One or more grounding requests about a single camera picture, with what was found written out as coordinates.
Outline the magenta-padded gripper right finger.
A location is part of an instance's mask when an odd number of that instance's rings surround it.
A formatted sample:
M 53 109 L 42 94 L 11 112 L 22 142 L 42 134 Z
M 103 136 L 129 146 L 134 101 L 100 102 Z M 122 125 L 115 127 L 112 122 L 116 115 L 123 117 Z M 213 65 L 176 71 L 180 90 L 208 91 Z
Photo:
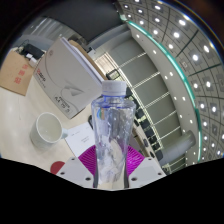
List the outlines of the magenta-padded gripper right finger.
M 131 146 L 128 147 L 124 172 L 125 188 L 140 188 L 165 176 L 152 156 L 144 157 Z

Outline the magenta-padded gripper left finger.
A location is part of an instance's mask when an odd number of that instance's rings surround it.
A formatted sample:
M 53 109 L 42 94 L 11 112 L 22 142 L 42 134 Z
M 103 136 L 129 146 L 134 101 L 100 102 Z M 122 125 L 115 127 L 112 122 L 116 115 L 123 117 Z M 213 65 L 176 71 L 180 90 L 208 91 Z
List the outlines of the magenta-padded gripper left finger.
M 98 184 L 96 147 L 91 146 L 79 157 L 69 158 L 56 175 L 84 188 L 96 188 Z

